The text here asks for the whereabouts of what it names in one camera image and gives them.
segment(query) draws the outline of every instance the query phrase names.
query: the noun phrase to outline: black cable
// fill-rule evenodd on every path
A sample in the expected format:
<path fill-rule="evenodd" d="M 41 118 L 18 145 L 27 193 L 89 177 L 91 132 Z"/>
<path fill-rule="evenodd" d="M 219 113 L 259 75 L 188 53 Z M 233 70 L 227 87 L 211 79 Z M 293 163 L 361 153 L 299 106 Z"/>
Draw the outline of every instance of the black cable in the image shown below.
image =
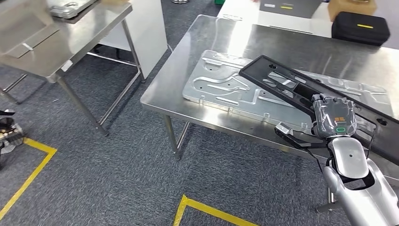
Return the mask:
<path fill-rule="evenodd" d="M 313 155 L 313 153 L 311 152 L 311 151 L 309 151 L 309 149 L 305 149 L 306 151 L 307 151 L 307 153 L 309 153 L 313 158 L 315 158 L 316 159 L 316 161 L 317 161 L 317 165 L 319 166 L 319 169 L 320 169 L 320 172 L 321 173 L 323 173 L 323 170 L 321 169 L 321 165 L 320 165 L 320 161 L 319 161 L 319 159 L 316 157 L 316 156 L 314 156 Z"/>
<path fill-rule="evenodd" d="M 377 128 L 377 127 L 375 127 L 374 130 L 373 130 L 373 136 L 371 137 L 370 144 L 368 145 L 368 150 L 367 150 L 366 159 L 368 159 L 368 155 L 370 154 L 371 144 L 372 144 L 372 142 L 374 141 L 374 135 L 375 135 L 375 129 L 376 129 L 376 128 Z"/>

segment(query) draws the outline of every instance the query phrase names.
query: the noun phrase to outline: aluminum plate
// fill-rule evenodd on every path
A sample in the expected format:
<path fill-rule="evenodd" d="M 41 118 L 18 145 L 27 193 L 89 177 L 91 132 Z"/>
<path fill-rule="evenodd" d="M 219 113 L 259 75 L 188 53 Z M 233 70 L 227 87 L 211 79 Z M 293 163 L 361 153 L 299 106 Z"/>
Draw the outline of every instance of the aluminum plate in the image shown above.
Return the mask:
<path fill-rule="evenodd" d="M 273 125 L 282 121 L 294 130 L 310 134 L 312 124 L 308 115 L 238 75 L 240 69 L 251 61 L 206 50 L 183 89 L 183 97 Z M 298 71 L 387 115 L 393 115 L 388 94 L 381 87 Z M 275 79 L 285 80 L 277 74 Z M 359 128 L 373 131 L 374 124 L 359 117 L 357 120 Z"/>

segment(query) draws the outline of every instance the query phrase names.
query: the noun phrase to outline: white cabinet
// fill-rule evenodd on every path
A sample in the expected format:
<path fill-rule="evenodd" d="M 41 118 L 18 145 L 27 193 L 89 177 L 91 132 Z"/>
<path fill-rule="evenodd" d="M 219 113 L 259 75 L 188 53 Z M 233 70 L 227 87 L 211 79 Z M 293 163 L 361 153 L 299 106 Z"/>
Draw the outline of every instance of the white cabinet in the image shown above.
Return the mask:
<path fill-rule="evenodd" d="M 126 22 L 136 49 L 138 60 L 147 78 L 167 46 L 165 24 L 160 0 L 130 0 L 133 11 Z M 121 24 L 118 24 L 100 44 L 130 51 Z"/>

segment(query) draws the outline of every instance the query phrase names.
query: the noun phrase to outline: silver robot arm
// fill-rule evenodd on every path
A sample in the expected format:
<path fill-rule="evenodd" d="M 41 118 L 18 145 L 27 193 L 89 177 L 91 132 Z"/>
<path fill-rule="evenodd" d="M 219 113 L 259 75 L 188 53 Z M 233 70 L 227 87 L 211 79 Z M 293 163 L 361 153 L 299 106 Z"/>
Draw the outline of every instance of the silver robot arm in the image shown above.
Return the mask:
<path fill-rule="evenodd" d="M 351 137 L 336 138 L 329 143 L 335 156 L 337 170 L 332 166 L 323 169 L 323 176 L 337 201 L 329 206 L 342 207 L 353 226 L 399 225 L 398 197 L 384 175 L 371 160 L 366 159 L 360 142 Z M 342 176 L 363 180 L 365 186 L 349 189 Z"/>
<path fill-rule="evenodd" d="M 312 97 L 315 122 L 313 134 L 323 143 L 298 143 L 284 123 L 276 133 L 297 148 L 327 147 L 330 158 L 322 170 L 329 192 L 336 198 L 318 207 L 318 212 L 337 208 L 345 211 L 353 226 L 399 226 L 398 198 L 376 164 L 366 157 L 361 143 L 351 136 L 357 124 L 354 104 L 346 98 L 323 94 Z M 346 183 L 361 180 L 364 186 L 350 189 Z"/>

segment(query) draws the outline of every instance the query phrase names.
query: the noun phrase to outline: green light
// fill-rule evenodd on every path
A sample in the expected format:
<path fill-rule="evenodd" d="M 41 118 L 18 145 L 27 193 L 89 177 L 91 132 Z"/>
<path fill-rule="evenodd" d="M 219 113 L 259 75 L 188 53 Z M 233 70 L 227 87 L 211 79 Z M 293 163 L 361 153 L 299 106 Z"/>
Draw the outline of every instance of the green light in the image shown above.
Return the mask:
<path fill-rule="evenodd" d="M 345 127 L 337 127 L 335 130 L 339 133 L 346 131 Z"/>

